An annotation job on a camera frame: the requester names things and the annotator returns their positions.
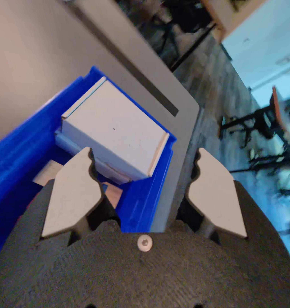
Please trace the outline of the light wooden cube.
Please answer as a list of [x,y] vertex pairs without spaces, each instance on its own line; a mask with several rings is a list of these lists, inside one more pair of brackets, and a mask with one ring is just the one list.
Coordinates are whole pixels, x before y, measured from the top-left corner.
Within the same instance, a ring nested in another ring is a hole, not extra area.
[[62,169],[62,167],[62,164],[59,164],[54,160],[49,160],[32,181],[44,187],[49,180],[55,179],[57,173]]

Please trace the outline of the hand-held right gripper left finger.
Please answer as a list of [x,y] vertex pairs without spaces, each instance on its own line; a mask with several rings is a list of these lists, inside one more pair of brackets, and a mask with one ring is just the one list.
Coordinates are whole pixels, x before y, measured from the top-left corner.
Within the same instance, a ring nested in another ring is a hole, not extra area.
[[92,149],[85,147],[57,173],[42,229],[43,239],[67,231],[80,237],[90,232],[87,217],[105,197],[94,170]]

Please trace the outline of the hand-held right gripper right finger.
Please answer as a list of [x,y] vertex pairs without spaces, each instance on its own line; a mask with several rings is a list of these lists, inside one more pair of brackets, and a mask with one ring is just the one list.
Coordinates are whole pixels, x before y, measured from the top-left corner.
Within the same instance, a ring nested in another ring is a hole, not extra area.
[[197,149],[194,165],[197,175],[187,185],[185,197],[204,216],[200,232],[207,238],[215,230],[247,238],[233,176],[204,148]]

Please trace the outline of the blue plastic storage bin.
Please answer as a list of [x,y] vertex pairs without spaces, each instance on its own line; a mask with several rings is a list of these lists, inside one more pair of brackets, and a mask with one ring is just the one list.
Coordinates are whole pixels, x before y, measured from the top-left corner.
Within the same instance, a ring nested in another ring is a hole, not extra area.
[[[34,176],[49,160],[64,164],[72,158],[55,145],[55,130],[60,126],[61,115],[103,76],[105,73],[92,66],[87,75],[74,80],[0,141],[0,251],[17,220],[42,189],[32,181]],[[177,138],[124,90],[111,82],[170,133],[153,176],[120,186],[123,194],[116,212],[121,221],[121,231],[147,233],[151,229],[173,156],[172,147]]]

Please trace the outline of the white cardboard mailer box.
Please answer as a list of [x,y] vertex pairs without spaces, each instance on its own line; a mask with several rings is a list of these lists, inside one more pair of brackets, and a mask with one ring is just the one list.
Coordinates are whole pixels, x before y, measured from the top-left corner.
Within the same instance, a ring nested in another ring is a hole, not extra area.
[[62,114],[60,132],[132,181],[152,177],[170,137],[105,76]]
[[[64,134],[59,130],[55,131],[55,144],[69,154],[71,154],[72,156],[77,155],[80,151],[83,150],[83,147],[78,146],[68,137],[64,136]],[[132,181],[128,176],[123,175],[115,169],[111,168],[108,164],[102,162],[96,156],[94,156],[94,159],[97,172],[99,172],[101,175],[108,178],[109,180],[112,180],[117,184],[125,184]]]

